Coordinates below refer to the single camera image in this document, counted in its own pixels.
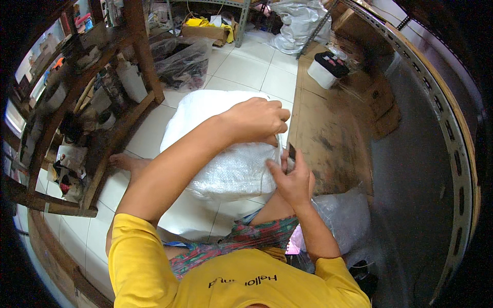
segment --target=black lid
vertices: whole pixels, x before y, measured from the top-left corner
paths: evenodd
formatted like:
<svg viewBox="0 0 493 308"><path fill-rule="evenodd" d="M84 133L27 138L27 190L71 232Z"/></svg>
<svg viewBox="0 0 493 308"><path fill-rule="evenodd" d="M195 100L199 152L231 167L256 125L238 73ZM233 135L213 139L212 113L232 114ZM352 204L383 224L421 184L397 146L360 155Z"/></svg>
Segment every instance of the black lid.
<svg viewBox="0 0 493 308"><path fill-rule="evenodd" d="M349 68L347 68L344 61L337 58L330 51L315 54L315 61L320 63L336 78L344 77L349 73Z"/></svg>

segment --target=yellow cloth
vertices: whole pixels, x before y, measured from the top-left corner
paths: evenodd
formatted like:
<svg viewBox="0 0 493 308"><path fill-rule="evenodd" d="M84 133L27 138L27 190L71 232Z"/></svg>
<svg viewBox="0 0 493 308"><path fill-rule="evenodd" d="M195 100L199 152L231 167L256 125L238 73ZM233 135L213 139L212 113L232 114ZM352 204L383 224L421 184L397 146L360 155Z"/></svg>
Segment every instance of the yellow cloth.
<svg viewBox="0 0 493 308"><path fill-rule="evenodd" d="M215 25L209 23L209 21L205 17L189 18L185 22L185 24L191 27L215 27ZM232 41L235 40L233 34L233 28L230 25L221 24L221 28L226 28L227 30L229 30L229 34L228 34L228 38L226 39L226 42L231 43Z"/></svg>
<svg viewBox="0 0 493 308"><path fill-rule="evenodd" d="M179 282L156 230L127 214L115 216L108 258L115 307L370 307L342 258L319 259L315 275L257 249L215 257Z"/></svg>

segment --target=white plastic container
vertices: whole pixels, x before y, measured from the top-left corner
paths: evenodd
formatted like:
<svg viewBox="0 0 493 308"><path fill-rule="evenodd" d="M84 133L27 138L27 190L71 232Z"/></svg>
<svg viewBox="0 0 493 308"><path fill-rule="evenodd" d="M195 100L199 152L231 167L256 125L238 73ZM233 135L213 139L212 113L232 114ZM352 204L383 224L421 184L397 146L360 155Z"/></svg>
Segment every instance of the white plastic container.
<svg viewBox="0 0 493 308"><path fill-rule="evenodd" d="M137 66L131 65L130 62L123 59L120 59L116 68L116 73L128 96L137 103L140 103L147 96L147 90L145 89L142 77L137 74L137 71Z"/></svg>
<svg viewBox="0 0 493 308"><path fill-rule="evenodd" d="M344 61L338 59L330 51L315 54L314 60L307 71L308 75L324 89L330 89L338 78L349 73Z"/></svg>
<svg viewBox="0 0 493 308"><path fill-rule="evenodd" d="M336 76L332 75L326 68L324 68L320 63L313 60L312 64L308 68L308 75L315 79L320 87L324 89L330 89L332 85L337 81Z"/></svg>

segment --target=red fabric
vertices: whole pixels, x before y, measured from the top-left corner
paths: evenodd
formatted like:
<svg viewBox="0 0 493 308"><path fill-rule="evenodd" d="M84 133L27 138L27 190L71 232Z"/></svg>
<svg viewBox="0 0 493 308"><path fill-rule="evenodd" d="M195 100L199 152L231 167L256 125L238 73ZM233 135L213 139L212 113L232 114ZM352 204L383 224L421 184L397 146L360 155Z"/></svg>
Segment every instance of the red fabric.
<svg viewBox="0 0 493 308"><path fill-rule="evenodd" d="M76 26L77 28L79 28L79 26L80 26L80 25L81 25L81 24L82 24L82 23L83 23L86 19L88 19L89 17L91 17L91 13L87 13L87 14L85 14L85 15L84 15L84 16L82 16L82 17L80 17L80 16L79 16L79 17L74 18L74 20L75 20L75 26Z"/></svg>

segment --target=bubble wrap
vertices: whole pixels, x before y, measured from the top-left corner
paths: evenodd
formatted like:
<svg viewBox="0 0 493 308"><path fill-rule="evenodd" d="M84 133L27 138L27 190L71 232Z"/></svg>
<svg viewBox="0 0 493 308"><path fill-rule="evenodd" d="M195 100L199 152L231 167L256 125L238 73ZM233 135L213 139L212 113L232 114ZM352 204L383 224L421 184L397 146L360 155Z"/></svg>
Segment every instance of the bubble wrap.
<svg viewBox="0 0 493 308"><path fill-rule="evenodd" d="M208 118L227 111L259 92L198 90L185 96L168 122L161 142L164 151ZM208 201L231 202L271 193L276 183L265 166L267 159L281 162L281 139L277 148L265 143L234 144L214 157L188 184L194 196Z"/></svg>

